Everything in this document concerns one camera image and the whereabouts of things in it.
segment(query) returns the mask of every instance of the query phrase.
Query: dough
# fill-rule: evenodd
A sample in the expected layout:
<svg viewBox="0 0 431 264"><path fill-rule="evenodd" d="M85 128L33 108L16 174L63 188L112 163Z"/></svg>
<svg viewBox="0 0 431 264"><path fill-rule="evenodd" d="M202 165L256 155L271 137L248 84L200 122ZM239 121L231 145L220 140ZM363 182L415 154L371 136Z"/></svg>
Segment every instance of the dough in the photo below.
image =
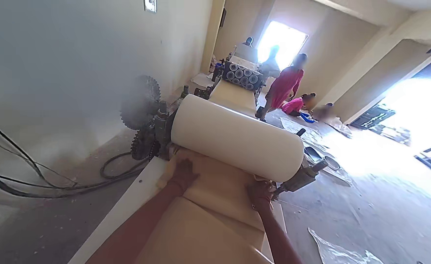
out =
<svg viewBox="0 0 431 264"><path fill-rule="evenodd" d="M219 81L212 91L209 101L249 117L254 117L256 114L254 93L224 80Z"/></svg>
<svg viewBox="0 0 431 264"><path fill-rule="evenodd" d="M253 210L246 192L246 186L255 182L252 174L183 148L168 162L157 186L163 188L172 177L177 162L186 158L193 162L193 172L199 173L199 177L183 197L199 206L250 225L261 231L263 236L263 222L258 212Z"/></svg>
<svg viewBox="0 0 431 264"><path fill-rule="evenodd" d="M294 176L303 159L299 136L191 94L178 108L171 140L276 182Z"/></svg>
<svg viewBox="0 0 431 264"><path fill-rule="evenodd" d="M271 263L201 207L178 197L135 261L137 264Z"/></svg>

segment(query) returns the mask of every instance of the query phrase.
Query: doorway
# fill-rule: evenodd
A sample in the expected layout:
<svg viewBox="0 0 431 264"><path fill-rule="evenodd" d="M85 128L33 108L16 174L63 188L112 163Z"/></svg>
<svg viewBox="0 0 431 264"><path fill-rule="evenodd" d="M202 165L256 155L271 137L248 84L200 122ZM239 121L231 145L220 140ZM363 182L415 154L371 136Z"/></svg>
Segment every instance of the doorway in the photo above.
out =
<svg viewBox="0 0 431 264"><path fill-rule="evenodd" d="M276 62L280 70L290 66L294 57L305 44L308 35L285 24L271 21L258 45L258 62L265 62L275 45L279 46Z"/></svg>

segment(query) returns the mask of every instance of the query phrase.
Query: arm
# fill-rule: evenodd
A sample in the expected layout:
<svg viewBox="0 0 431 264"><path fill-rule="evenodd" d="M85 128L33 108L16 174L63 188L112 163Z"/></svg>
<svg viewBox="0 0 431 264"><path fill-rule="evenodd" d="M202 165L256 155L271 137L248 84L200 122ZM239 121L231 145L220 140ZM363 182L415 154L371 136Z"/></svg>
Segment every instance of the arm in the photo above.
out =
<svg viewBox="0 0 431 264"><path fill-rule="evenodd" d="M300 77L297 79L297 82L295 83L294 87L292 88L292 91L294 92L293 96L295 96L295 94L298 91L298 87L300 86L300 81L302 80L303 75L304 75L303 70L301 70L301 72L299 74L300 74Z"/></svg>
<svg viewBox="0 0 431 264"><path fill-rule="evenodd" d="M192 172L192 162L179 162L165 188L116 229L86 264L133 263L171 202L198 176Z"/></svg>
<svg viewBox="0 0 431 264"><path fill-rule="evenodd" d="M302 264L294 251L287 234L282 230L271 211L272 185L267 181L258 181L248 187L248 196L263 221L264 230L276 264Z"/></svg>

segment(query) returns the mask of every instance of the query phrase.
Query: concrete floor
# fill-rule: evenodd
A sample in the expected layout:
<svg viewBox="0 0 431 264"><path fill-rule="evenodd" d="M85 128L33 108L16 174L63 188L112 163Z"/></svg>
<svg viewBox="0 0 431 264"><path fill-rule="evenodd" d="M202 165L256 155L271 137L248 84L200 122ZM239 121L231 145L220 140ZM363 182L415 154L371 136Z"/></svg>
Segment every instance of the concrete floor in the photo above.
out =
<svg viewBox="0 0 431 264"><path fill-rule="evenodd" d="M266 120L281 126L278 117L288 116L276 110ZM406 146L372 132L355 131L347 139L324 123L307 126L324 135L354 185L320 174L316 182L280 196L288 235L303 262L321 263L310 227L330 243L361 254L368 250L386 264L431 264L431 171ZM101 180L102 163L128 151L132 136L124 131L71 174L85 182ZM124 159L114 167L124 171L134 163ZM77 197L40 201L12 217L0 228L0 264L66 264L132 180Z"/></svg>
<svg viewBox="0 0 431 264"><path fill-rule="evenodd" d="M353 186L321 173L295 193L281 194L287 233L303 263L320 264L307 231L349 251L370 251L385 264L431 264L431 170L409 147L371 131L340 135L324 123L308 124L280 110L266 121L278 127L288 117L317 129Z"/></svg>

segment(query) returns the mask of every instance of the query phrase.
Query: gear wheel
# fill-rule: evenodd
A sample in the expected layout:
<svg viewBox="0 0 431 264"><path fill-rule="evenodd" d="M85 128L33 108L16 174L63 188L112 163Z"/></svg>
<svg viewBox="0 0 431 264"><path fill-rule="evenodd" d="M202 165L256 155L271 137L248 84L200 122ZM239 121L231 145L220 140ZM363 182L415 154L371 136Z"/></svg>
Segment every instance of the gear wheel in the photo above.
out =
<svg viewBox="0 0 431 264"><path fill-rule="evenodd" d="M155 130L152 126L139 130L130 147L132 158L140 161L150 156L154 149L155 141Z"/></svg>
<svg viewBox="0 0 431 264"><path fill-rule="evenodd" d="M136 85L121 104L121 120L130 129L140 130L153 124L160 102L160 86L147 75L136 78Z"/></svg>
<svg viewBox="0 0 431 264"><path fill-rule="evenodd" d="M149 161L151 161L152 158L155 156L158 157L159 152L160 152L160 142L155 140L150 150Z"/></svg>

